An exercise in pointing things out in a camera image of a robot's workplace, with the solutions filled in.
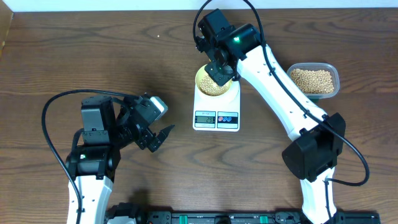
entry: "wood grain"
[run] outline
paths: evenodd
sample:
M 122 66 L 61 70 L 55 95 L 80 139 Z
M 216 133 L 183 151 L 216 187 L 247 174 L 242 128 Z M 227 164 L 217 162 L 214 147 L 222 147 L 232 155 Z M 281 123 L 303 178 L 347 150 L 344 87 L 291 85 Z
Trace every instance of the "wood grain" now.
M 250 11 L 225 11 L 237 26 Z M 268 43 L 284 69 L 328 62 L 339 71 L 337 96 L 321 100 L 346 120 L 346 136 L 366 156 L 369 182 L 334 185 L 343 210 L 375 210 L 396 223 L 398 207 L 398 10 L 260 10 Z M 192 129 L 194 75 L 207 62 L 192 40 L 194 11 L 18 13 L 0 62 L 1 223 L 65 223 L 65 174 L 42 135 L 40 114 L 54 94 L 96 88 L 159 95 L 176 124 L 159 152 L 121 151 L 109 205 L 133 201 L 174 210 L 300 208 L 299 181 L 280 156 L 289 139 L 263 99 L 242 81 L 238 133 Z M 80 101 L 66 96 L 48 112 L 63 158 L 81 128 Z M 363 167 L 345 147 L 336 177 L 360 180 Z

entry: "bowl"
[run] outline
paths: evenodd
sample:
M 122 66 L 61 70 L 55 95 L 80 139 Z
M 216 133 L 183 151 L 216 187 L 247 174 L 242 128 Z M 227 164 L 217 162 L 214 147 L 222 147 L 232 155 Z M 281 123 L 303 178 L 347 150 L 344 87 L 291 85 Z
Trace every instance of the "bowl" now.
M 332 93 L 320 93 L 320 94 L 304 93 L 304 95 L 307 96 L 309 99 L 319 100 L 319 99 L 324 99 L 324 98 L 330 98 L 330 97 L 335 96 L 338 93 L 338 91 L 340 90 L 340 80 L 338 78 L 337 70 L 334 66 L 332 66 L 328 63 L 314 63 L 314 62 L 296 63 L 296 64 L 292 65 L 287 70 L 287 72 L 286 72 L 287 75 L 290 77 L 290 74 L 296 68 L 301 69 L 301 70 L 309 70 L 309 71 L 324 70 L 324 71 L 330 72 L 331 82 L 333 84 L 334 91 Z

